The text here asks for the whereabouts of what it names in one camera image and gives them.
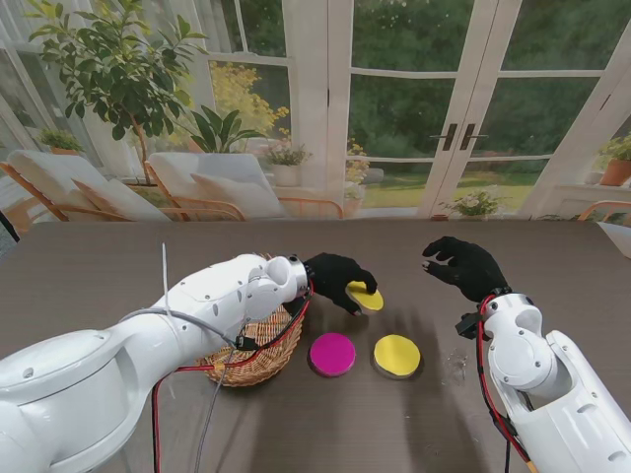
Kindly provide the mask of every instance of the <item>red cable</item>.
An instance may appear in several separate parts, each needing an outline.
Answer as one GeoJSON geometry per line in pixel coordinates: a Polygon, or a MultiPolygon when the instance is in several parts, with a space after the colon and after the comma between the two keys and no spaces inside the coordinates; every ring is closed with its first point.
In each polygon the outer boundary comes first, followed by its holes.
{"type": "MultiPolygon", "coordinates": [[[[297,324],[302,318],[304,318],[305,312],[307,311],[307,308],[309,307],[310,301],[311,300],[305,301],[305,306],[303,307],[300,314],[298,315],[298,318],[293,322],[294,324],[297,324]]],[[[285,340],[285,338],[287,338],[287,336],[290,333],[292,333],[295,329],[296,327],[292,328],[291,330],[287,330],[278,340],[276,340],[270,347],[268,347],[268,349],[275,347],[280,342],[285,340]]],[[[262,350],[258,350],[254,352],[254,354],[251,357],[246,358],[245,360],[241,360],[240,362],[226,363],[224,365],[224,368],[225,369],[236,368],[236,367],[241,367],[243,365],[246,365],[247,363],[251,363],[256,359],[256,357],[258,357],[258,355],[260,355],[261,352],[262,350]]],[[[177,370],[175,370],[175,372],[210,372],[214,369],[215,369],[214,365],[203,365],[199,367],[180,367],[177,370]]],[[[152,425],[153,425],[153,431],[154,431],[154,471],[155,473],[161,473],[160,416],[158,414],[158,390],[160,389],[160,385],[162,384],[162,381],[167,379],[167,376],[160,379],[151,391],[151,415],[152,415],[152,421],[153,421],[152,425]]]]}
{"type": "MultiPolygon", "coordinates": [[[[492,299],[495,299],[495,296],[489,296],[487,297],[483,302],[482,305],[480,307],[480,314],[484,314],[484,311],[486,309],[486,305],[489,303],[489,301],[491,301],[492,299]]],[[[483,336],[484,336],[484,322],[479,321],[477,323],[477,345],[478,345],[478,350],[480,352],[480,367],[483,369],[484,368],[484,355],[482,352],[482,347],[483,347],[483,336]]],[[[519,443],[517,442],[517,440],[515,439],[515,437],[513,437],[510,433],[508,428],[506,427],[506,424],[504,423],[504,419],[502,419],[502,417],[500,416],[500,413],[497,411],[497,409],[495,408],[495,403],[493,402],[493,399],[491,398],[491,395],[489,394],[489,388],[488,385],[486,384],[486,377],[484,375],[484,370],[480,370],[480,378],[482,380],[482,389],[484,390],[484,394],[487,398],[487,400],[489,401],[489,404],[491,405],[491,409],[493,411],[493,416],[495,417],[495,419],[497,420],[498,424],[500,425],[500,428],[502,429],[502,433],[504,434],[504,436],[506,437],[506,439],[513,445],[513,447],[515,448],[515,450],[517,451],[517,453],[520,455],[520,457],[522,458],[522,460],[526,463],[529,462],[529,458],[526,454],[526,452],[524,451],[524,449],[522,448],[521,445],[519,445],[519,443]]]]}

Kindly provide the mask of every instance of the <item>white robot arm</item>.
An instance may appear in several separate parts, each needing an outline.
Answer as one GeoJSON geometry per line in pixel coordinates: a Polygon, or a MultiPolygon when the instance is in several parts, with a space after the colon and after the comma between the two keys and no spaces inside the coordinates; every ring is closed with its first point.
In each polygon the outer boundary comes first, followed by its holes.
{"type": "Polygon", "coordinates": [[[0,361],[0,472],[103,464],[133,433],[158,380],[235,340],[244,323],[303,295],[308,283],[295,257],[241,255],[182,279],[169,306],[162,297],[107,330],[61,335],[0,361]]]}
{"type": "Polygon", "coordinates": [[[557,331],[543,338],[541,312],[524,295],[494,299],[484,318],[493,382],[537,470],[631,472],[631,423],[579,347],[557,331]]]}

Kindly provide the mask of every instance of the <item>gray table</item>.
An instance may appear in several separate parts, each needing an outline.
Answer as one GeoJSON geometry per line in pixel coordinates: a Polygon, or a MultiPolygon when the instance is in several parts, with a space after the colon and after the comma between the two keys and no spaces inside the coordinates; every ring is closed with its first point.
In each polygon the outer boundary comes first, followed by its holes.
{"type": "MultiPolygon", "coordinates": [[[[105,328],[157,300],[162,241],[172,282],[242,252],[345,254],[375,274],[386,308],[353,318],[316,297],[288,366],[260,386],[220,393],[201,471],[500,472],[505,444],[480,397],[474,346],[454,330],[472,304],[420,266],[424,246],[443,235],[488,248],[541,308],[544,329],[572,337],[631,411],[631,366],[615,356],[631,340],[631,262],[597,226],[579,223],[41,224],[0,260],[0,357],[66,331],[105,328]],[[358,359],[348,374],[323,379],[308,368],[307,351],[330,330],[353,340],[358,359]],[[388,333],[421,349],[425,365],[413,379],[388,380],[371,367],[373,346],[388,333]]],[[[165,473],[191,471],[212,388],[202,373],[163,384],[165,473]]],[[[513,462],[511,471],[526,472],[516,454],[513,462]]],[[[147,410],[102,471],[151,472],[147,410]]]]}

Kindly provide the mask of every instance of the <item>black glove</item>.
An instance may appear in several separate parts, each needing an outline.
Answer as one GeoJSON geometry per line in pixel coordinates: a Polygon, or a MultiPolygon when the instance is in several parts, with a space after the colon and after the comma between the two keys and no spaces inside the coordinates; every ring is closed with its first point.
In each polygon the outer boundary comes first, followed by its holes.
{"type": "Polygon", "coordinates": [[[493,256],[477,244],[443,236],[423,251],[425,257],[434,255],[438,261],[449,259],[447,265],[425,261],[425,271],[456,286],[470,301],[481,303],[494,289],[508,287],[493,256]]]}
{"type": "Polygon", "coordinates": [[[348,310],[353,315],[361,315],[362,310],[346,294],[346,286],[351,281],[366,283],[368,294],[377,290],[373,275],[362,269],[354,259],[337,254],[321,253],[305,261],[308,273],[314,283],[314,291],[333,301],[335,305],[348,310]]]}

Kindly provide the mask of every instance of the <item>grass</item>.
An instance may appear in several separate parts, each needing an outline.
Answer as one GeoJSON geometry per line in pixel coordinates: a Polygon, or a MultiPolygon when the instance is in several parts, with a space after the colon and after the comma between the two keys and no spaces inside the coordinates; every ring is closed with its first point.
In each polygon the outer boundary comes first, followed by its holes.
{"type": "MultiPolygon", "coordinates": [[[[362,207],[417,207],[428,176],[427,173],[387,171],[382,182],[366,186],[366,197],[362,207]]],[[[536,172],[465,172],[453,199],[490,185],[497,185],[497,195],[504,199],[501,202],[504,212],[514,212],[522,206],[538,177],[539,174],[536,172]]]]}

